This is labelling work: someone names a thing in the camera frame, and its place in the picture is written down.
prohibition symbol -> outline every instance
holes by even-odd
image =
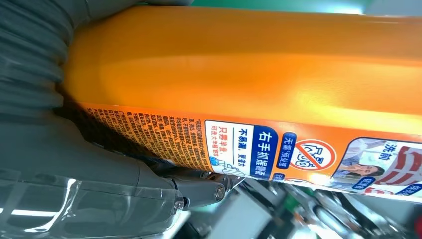
[[[331,145],[319,140],[296,143],[290,165],[303,171],[320,171],[333,166],[337,155]]]

clear plastic film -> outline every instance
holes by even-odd
[[[0,238],[133,238],[177,219],[178,190],[79,181],[0,168]]]

orange bottle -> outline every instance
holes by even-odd
[[[81,131],[123,153],[405,195],[422,181],[421,23],[135,7],[77,34],[63,88]]]

orange plastic surface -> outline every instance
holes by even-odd
[[[77,102],[422,135],[421,42],[418,18],[135,7],[76,35],[64,88]]]

metal bolt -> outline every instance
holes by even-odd
[[[183,208],[183,206],[184,206],[184,203],[183,203],[183,202],[181,202],[181,201],[177,201],[177,202],[174,204],[174,208],[175,208],[175,209],[181,209],[181,208]]]
[[[225,196],[225,188],[222,185],[220,185],[217,188],[217,191],[215,192],[215,199],[217,199],[217,202],[219,202],[223,200],[224,196]]]

